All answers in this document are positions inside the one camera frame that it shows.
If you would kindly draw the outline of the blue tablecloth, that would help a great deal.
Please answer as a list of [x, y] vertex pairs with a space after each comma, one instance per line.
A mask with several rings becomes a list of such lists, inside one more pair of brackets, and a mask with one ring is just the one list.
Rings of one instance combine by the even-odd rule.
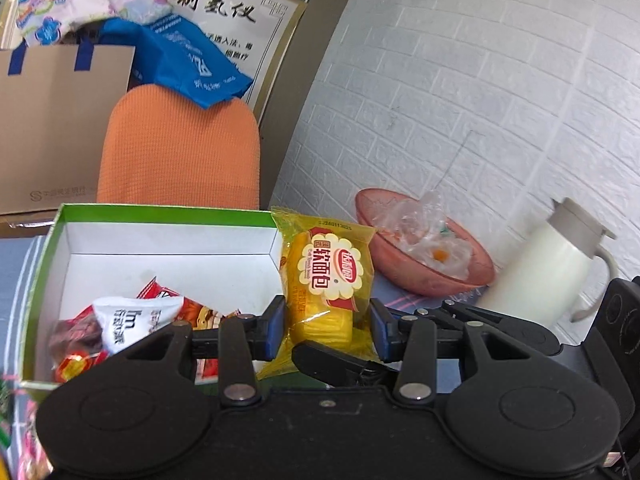
[[29, 395], [20, 387], [21, 355], [28, 298], [43, 252], [43, 235], [1, 241], [1, 380], [13, 402], [11, 442], [1, 449], [13, 479], [23, 453]]

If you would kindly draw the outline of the red plastic bowl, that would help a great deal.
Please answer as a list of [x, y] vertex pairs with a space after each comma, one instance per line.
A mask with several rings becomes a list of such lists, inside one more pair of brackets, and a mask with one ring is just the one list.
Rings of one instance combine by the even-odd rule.
[[488, 251], [446, 215], [444, 198], [420, 200], [385, 188], [355, 197], [357, 219], [375, 228], [371, 258], [393, 284], [427, 297], [446, 297], [490, 284], [496, 268]]

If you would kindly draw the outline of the clear plastic wrap in bowl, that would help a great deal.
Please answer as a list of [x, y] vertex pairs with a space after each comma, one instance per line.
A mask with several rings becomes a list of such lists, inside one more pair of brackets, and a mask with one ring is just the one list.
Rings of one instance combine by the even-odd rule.
[[450, 278], [469, 277], [473, 247], [448, 228], [446, 203], [439, 192], [385, 206], [372, 222], [378, 232], [414, 260]]

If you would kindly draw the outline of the yellow soft bread packet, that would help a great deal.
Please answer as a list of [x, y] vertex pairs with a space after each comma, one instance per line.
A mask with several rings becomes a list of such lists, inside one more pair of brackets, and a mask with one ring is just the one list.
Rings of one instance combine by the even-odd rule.
[[369, 245], [375, 229], [279, 207], [271, 215], [282, 235], [285, 336], [278, 355], [258, 377], [294, 372], [292, 351], [304, 341], [372, 360], [369, 302], [374, 269]]

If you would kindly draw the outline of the white im snack packet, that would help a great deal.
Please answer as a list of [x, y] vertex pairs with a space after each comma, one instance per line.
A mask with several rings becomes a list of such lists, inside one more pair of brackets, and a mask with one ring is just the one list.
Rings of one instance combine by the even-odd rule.
[[93, 301], [100, 324], [103, 349], [112, 356], [170, 324], [183, 307], [184, 298], [152, 299], [103, 297]]

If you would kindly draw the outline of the blue fabric bag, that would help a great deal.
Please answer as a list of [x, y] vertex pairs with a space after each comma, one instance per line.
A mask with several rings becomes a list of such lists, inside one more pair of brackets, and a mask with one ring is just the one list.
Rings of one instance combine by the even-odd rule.
[[137, 82], [175, 91], [203, 110], [241, 99], [253, 83], [198, 25], [178, 14], [149, 25], [110, 18], [103, 23], [98, 41], [133, 47], [131, 75]]

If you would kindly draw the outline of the red spicy snack bag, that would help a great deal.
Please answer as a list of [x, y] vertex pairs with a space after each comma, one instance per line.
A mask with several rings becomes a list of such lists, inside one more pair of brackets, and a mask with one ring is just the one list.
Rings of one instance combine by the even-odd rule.
[[[178, 297], [179, 293], [161, 285], [156, 278], [152, 278], [142, 291], [138, 293], [138, 299], [155, 299], [163, 297]], [[220, 323], [226, 318], [239, 316], [241, 312], [234, 310], [228, 314], [222, 314], [217, 310], [199, 304], [186, 297], [183, 300], [181, 310], [176, 316], [178, 321], [189, 322], [194, 330], [212, 330], [218, 328]], [[212, 384], [218, 378], [218, 360], [206, 359], [198, 360], [196, 367], [195, 382], [198, 385]]]

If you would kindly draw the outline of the right orange chair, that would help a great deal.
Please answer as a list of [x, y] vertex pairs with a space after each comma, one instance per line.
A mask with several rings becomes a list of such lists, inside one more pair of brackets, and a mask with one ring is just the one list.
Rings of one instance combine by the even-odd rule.
[[112, 111], [96, 200], [253, 210], [259, 174], [258, 125], [242, 100], [203, 110], [175, 91], [144, 84]]

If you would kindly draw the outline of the green white cardboard box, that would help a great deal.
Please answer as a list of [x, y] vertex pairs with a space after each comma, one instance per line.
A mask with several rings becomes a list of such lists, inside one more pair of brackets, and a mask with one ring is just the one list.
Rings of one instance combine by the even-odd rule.
[[268, 211], [66, 204], [44, 241], [26, 311], [20, 386], [55, 389], [54, 323], [101, 297], [135, 297], [148, 281], [220, 313], [260, 315], [282, 294], [282, 236]]

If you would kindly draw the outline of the white thermos jug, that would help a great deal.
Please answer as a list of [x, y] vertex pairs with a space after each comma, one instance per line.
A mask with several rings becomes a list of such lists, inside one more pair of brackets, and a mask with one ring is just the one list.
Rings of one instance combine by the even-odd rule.
[[551, 330], [570, 310], [586, 284], [595, 258], [612, 280], [620, 275], [613, 256], [601, 245], [616, 235], [568, 197], [553, 203], [551, 216], [477, 300], [477, 307], [524, 318]]

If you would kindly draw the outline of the red dates clear packet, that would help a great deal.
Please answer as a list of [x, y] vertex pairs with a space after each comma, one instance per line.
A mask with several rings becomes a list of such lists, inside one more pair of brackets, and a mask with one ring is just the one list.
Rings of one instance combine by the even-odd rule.
[[103, 347], [102, 328], [92, 307], [86, 307], [74, 318], [54, 324], [49, 352], [53, 379], [59, 384], [69, 382], [108, 358], [110, 352]]

